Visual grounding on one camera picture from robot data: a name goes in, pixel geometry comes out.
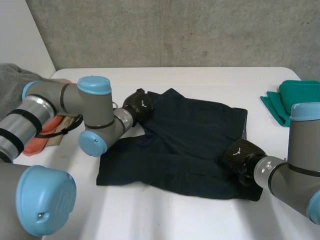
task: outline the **gray wall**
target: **gray wall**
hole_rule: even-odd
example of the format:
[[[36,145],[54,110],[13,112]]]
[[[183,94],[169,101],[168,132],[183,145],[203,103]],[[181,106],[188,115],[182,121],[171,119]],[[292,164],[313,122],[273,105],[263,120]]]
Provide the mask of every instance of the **gray wall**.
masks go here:
[[[57,70],[288,67],[320,79],[320,0],[26,0]]]

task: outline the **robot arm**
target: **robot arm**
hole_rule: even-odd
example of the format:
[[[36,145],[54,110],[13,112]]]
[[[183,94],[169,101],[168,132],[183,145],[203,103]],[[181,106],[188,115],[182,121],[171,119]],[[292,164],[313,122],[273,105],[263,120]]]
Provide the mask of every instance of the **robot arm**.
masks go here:
[[[22,99],[0,122],[0,240],[53,234],[75,205],[76,184],[67,172],[11,164],[46,122],[56,115],[82,115],[85,131],[79,146],[99,157],[153,108],[144,90],[138,89],[114,110],[110,82],[101,76],[83,77],[77,84],[31,82]]]
[[[291,110],[287,161],[241,139],[227,150],[223,162],[320,225],[319,133],[320,103],[299,103]],[[233,155],[239,148],[243,154]]]

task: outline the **light blue joint cap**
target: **light blue joint cap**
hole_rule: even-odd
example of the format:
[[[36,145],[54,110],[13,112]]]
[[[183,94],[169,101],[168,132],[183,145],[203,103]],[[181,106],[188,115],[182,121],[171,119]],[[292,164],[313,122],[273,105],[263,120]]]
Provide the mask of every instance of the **light blue joint cap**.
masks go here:
[[[38,81],[31,81],[27,85],[24,86],[23,91],[22,91],[22,100],[25,99],[28,88],[31,87],[31,85],[38,83]]]
[[[23,172],[16,188],[18,219],[33,236],[54,234],[67,222],[76,195],[76,183],[67,172],[31,166]]]
[[[320,102],[294,104],[291,108],[291,121],[320,120]]]
[[[78,89],[87,94],[107,95],[111,93],[111,85],[104,76],[85,76],[79,79]]]
[[[320,225],[320,190],[309,201],[306,216],[314,223]]]
[[[92,157],[100,157],[108,150],[106,142],[93,131],[83,131],[78,141],[82,151]]]

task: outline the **gray cloth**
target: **gray cloth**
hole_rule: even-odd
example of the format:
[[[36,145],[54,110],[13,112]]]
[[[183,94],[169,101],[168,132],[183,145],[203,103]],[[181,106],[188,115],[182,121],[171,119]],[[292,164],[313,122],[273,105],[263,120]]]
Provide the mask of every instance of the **gray cloth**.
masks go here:
[[[50,82],[52,80],[12,63],[0,64],[0,121],[22,103],[25,85],[34,81]]]

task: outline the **orange cloth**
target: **orange cloth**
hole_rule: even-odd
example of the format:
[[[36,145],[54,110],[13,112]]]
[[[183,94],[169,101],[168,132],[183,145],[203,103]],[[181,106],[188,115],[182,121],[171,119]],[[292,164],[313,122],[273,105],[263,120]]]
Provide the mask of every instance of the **orange cloth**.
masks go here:
[[[47,135],[47,134],[53,134],[57,127],[61,124],[63,121],[64,116],[56,116],[52,121],[47,122],[43,128],[41,135]],[[40,153],[46,146],[47,142],[49,141],[49,138],[38,138],[34,137],[27,146],[25,146],[23,154],[26,156],[32,156],[35,154]]]

